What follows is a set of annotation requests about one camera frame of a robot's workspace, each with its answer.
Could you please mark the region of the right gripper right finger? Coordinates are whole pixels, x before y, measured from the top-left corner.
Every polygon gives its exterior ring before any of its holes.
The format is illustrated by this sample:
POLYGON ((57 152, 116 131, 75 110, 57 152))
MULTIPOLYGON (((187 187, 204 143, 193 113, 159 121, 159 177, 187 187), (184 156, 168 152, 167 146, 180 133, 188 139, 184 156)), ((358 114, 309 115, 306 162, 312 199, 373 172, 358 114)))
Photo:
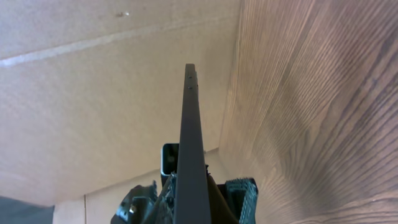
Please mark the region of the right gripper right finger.
POLYGON ((227 204, 239 224, 256 223, 258 188, 253 178, 233 179, 225 182, 227 204))

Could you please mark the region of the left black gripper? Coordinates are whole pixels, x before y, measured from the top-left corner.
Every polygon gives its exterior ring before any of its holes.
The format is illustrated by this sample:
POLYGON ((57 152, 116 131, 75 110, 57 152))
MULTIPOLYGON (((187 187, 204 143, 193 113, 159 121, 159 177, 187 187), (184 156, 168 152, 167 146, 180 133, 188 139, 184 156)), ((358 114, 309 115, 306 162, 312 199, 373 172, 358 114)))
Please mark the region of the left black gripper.
POLYGON ((157 195, 157 184, 131 189, 110 224, 171 224, 174 221, 174 183, 167 181, 157 195))

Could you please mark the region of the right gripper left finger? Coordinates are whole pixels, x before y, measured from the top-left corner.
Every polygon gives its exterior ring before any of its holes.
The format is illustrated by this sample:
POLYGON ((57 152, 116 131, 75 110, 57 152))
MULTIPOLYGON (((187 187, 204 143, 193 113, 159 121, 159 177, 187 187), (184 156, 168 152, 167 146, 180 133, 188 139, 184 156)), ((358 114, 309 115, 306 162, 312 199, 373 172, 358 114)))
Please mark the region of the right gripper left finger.
POLYGON ((195 66, 185 66, 174 223, 211 223, 195 66))

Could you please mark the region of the Samsung Galaxy smartphone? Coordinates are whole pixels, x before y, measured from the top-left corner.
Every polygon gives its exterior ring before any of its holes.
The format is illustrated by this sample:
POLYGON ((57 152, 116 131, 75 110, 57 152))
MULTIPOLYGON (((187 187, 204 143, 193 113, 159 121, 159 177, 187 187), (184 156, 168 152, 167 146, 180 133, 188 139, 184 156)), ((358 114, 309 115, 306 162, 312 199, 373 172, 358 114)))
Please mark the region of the Samsung Galaxy smartphone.
POLYGON ((165 185, 171 173, 177 172, 179 143, 167 143, 161 149, 160 177, 165 185))

